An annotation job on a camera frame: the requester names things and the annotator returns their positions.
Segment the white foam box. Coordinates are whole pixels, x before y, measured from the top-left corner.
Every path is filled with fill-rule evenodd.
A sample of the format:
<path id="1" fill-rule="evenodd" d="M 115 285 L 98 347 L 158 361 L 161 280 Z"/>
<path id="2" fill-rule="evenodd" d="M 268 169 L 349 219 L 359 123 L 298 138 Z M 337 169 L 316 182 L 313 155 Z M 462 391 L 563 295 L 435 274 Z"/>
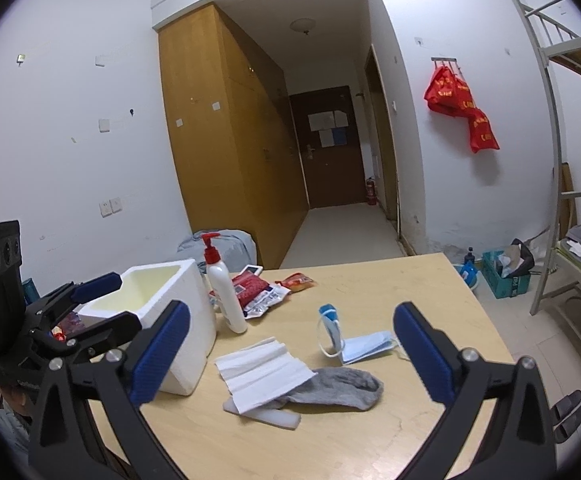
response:
<path id="1" fill-rule="evenodd" d="M 195 390 L 217 337 L 216 315 L 193 259 L 131 266 L 117 292 L 79 311 L 86 326 L 121 312 L 142 324 L 147 346 L 128 356 L 131 402 L 142 405 L 159 391 L 189 396 Z"/>

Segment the black slippers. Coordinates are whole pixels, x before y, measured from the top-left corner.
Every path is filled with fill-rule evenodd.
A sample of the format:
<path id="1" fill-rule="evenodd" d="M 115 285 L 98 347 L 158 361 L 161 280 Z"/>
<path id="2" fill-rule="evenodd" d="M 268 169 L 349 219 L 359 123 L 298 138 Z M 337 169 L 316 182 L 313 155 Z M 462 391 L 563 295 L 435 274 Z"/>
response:
<path id="1" fill-rule="evenodd" d="M 581 425 L 581 390 L 576 389 L 550 408 L 556 444 L 566 442 Z"/>

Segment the white lotion pump bottle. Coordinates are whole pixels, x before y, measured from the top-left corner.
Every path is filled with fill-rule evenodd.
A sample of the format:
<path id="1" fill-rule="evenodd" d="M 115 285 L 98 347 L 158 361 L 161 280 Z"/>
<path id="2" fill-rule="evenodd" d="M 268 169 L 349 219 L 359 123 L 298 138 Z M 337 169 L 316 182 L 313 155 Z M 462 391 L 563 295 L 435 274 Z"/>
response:
<path id="1" fill-rule="evenodd" d="M 217 232 L 202 233 L 206 272 L 226 325 L 233 333 L 240 335 L 247 332 L 248 325 L 228 267 L 223 262 L 219 249 L 212 244 L 212 240 L 218 236 Z"/>

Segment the dark red snack packet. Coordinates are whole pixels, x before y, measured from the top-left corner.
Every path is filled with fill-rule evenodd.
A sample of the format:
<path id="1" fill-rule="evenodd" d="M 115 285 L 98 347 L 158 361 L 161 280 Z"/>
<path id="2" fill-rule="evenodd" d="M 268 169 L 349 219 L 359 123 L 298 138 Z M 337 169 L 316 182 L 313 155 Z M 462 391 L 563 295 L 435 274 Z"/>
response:
<path id="1" fill-rule="evenodd" d="M 223 299 L 228 297 L 231 304 L 238 303 L 243 313 L 246 304 L 269 286 L 268 282 L 248 271 L 238 274 L 234 278 L 228 278 L 228 276 L 210 278 L 210 284 L 209 299 L 213 307 L 219 311 L 224 311 Z"/>

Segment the teal plastic crate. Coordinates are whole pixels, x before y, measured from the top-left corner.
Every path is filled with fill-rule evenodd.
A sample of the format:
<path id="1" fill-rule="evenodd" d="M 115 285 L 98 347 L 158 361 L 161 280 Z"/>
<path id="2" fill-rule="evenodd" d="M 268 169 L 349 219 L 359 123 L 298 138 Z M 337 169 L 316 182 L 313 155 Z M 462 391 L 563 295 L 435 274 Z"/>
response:
<path id="1" fill-rule="evenodd" d="M 481 256 L 481 264 L 483 265 L 481 273 L 484 275 L 493 296 L 497 299 L 503 299 L 524 295 L 530 284 L 530 274 L 503 278 L 497 270 L 500 254 L 502 254 L 502 250 L 491 250 L 484 252 Z"/>

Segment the white printed wrapper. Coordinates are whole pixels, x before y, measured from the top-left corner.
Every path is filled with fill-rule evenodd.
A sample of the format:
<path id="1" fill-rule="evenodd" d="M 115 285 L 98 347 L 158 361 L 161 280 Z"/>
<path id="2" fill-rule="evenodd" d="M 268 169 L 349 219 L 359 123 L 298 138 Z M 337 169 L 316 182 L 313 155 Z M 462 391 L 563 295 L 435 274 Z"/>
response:
<path id="1" fill-rule="evenodd" d="M 271 284 L 244 307 L 246 320 L 261 318 L 270 309 L 281 304 L 291 291 L 280 284 Z"/>

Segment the grey sock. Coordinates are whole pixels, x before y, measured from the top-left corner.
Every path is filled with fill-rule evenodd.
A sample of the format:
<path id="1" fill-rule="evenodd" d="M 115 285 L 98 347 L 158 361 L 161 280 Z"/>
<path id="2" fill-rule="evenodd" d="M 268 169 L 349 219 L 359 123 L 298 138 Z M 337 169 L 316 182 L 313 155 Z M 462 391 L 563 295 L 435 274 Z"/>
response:
<path id="1" fill-rule="evenodd" d="M 379 403 L 384 384 L 365 370 L 348 367 L 322 367 L 302 385 L 271 401 L 269 408 L 286 404 L 341 406 L 365 412 Z"/>

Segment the red snack wrapper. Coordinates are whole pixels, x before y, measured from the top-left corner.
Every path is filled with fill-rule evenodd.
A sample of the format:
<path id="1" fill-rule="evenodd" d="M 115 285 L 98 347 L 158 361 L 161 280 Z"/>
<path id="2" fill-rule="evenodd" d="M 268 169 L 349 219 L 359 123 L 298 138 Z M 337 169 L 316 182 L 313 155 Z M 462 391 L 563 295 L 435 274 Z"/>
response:
<path id="1" fill-rule="evenodd" d="M 290 274 L 287 278 L 284 278 L 284 280 L 276 281 L 276 284 L 285 287 L 293 294 L 296 294 L 296 292 L 302 292 L 303 290 L 315 286 L 315 281 L 304 273 L 296 272 Z"/>

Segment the blue face mask flat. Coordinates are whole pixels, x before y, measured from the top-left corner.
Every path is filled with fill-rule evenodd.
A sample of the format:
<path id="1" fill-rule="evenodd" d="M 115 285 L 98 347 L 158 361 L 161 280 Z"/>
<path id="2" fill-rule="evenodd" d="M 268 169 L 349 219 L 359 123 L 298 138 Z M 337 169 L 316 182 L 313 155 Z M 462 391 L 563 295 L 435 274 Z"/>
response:
<path id="1" fill-rule="evenodd" d="M 348 365 L 374 358 L 387 352 L 397 352 L 400 359 L 408 361 L 409 356 L 399 339 L 389 330 L 370 335 L 347 338 L 343 340 L 341 363 Z"/>

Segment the wooden wardrobe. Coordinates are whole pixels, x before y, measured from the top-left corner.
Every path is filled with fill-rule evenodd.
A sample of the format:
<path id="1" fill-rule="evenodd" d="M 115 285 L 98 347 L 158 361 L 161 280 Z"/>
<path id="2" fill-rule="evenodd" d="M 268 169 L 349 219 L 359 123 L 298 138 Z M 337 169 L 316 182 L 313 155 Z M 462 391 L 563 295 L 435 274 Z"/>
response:
<path id="1" fill-rule="evenodd" d="M 279 268 L 308 212 L 283 70 L 213 3 L 164 26 L 158 47 L 192 230 L 245 231 Z"/>

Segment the white plastic strip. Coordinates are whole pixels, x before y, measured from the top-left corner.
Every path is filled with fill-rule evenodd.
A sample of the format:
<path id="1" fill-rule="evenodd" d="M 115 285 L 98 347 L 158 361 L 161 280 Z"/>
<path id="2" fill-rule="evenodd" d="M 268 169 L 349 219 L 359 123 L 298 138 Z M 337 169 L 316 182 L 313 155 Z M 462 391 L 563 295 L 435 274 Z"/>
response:
<path id="1" fill-rule="evenodd" d="M 284 411 L 283 408 L 288 402 L 289 397 L 282 396 L 281 399 L 271 401 L 269 404 L 241 413 L 236 408 L 233 399 L 228 398 L 222 404 L 222 408 L 228 413 L 255 420 L 256 422 L 263 422 L 264 424 L 282 429 L 295 430 L 301 422 L 301 415 L 295 412 Z"/>

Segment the blue folded face mask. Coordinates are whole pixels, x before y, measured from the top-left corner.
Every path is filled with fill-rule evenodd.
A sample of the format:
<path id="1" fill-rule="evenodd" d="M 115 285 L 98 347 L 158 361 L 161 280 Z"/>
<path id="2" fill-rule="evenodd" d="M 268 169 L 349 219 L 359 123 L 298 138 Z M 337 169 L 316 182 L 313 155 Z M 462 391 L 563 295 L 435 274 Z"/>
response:
<path id="1" fill-rule="evenodd" d="M 317 323 L 318 346 L 324 356 L 333 359 L 338 358 L 345 349 L 345 341 L 341 336 L 341 323 L 339 323 L 339 315 L 337 309 L 333 304 L 324 304 L 319 307 L 319 320 Z M 330 345 L 327 347 L 320 339 L 321 334 L 324 333 L 329 338 Z"/>

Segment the dark brown door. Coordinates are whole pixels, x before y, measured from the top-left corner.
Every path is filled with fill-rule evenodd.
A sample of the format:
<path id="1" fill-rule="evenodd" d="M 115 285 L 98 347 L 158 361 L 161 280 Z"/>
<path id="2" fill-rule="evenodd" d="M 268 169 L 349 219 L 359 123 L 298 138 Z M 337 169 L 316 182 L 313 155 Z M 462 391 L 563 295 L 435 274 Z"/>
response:
<path id="1" fill-rule="evenodd" d="M 310 206 L 364 202 L 365 174 L 350 89 L 293 94 L 290 105 Z"/>

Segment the red hanging bags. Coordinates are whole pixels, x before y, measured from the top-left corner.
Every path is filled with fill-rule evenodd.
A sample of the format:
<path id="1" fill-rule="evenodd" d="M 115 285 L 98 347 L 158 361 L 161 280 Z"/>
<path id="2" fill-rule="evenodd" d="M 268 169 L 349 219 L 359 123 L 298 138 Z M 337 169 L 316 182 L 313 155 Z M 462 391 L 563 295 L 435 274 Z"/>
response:
<path id="1" fill-rule="evenodd" d="M 453 118 L 463 118 L 469 128 L 469 148 L 473 154 L 481 151 L 499 151 L 500 145 L 493 133 L 487 115 L 476 105 L 471 89 L 460 70 L 451 61 L 434 60 L 434 71 L 424 93 L 427 107 Z"/>

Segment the metal bunk bed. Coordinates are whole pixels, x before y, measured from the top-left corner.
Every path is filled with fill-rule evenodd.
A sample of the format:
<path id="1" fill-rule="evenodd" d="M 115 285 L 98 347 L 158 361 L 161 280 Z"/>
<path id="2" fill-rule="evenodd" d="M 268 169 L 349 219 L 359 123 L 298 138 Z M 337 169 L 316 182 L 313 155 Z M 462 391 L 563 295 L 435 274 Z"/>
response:
<path id="1" fill-rule="evenodd" d="M 556 15 L 568 0 L 530 6 L 512 0 L 533 48 L 549 113 L 553 183 L 545 262 L 530 307 L 536 315 L 552 300 L 581 290 L 581 32 Z"/>

